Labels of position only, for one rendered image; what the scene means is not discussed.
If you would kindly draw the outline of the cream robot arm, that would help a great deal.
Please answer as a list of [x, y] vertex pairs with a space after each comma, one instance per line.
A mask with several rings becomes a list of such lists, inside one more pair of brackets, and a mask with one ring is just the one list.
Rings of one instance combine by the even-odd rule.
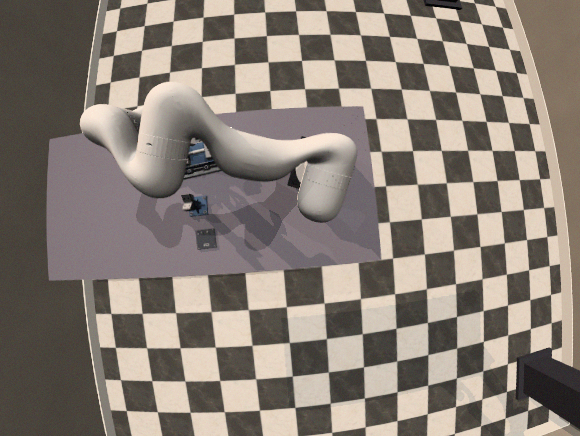
[[82, 114], [80, 128], [113, 155], [138, 191], [152, 198], [179, 190], [195, 138], [206, 145], [218, 168], [235, 178], [270, 182], [296, 168], [298, 209], [319, 223], [339, 213], [357, 159], [355, 143], [342, 134], [275, 140], [230, 128], [196, 90], [178, 82], [155, 86], [144, 106], [133, 111], [91, 106]]

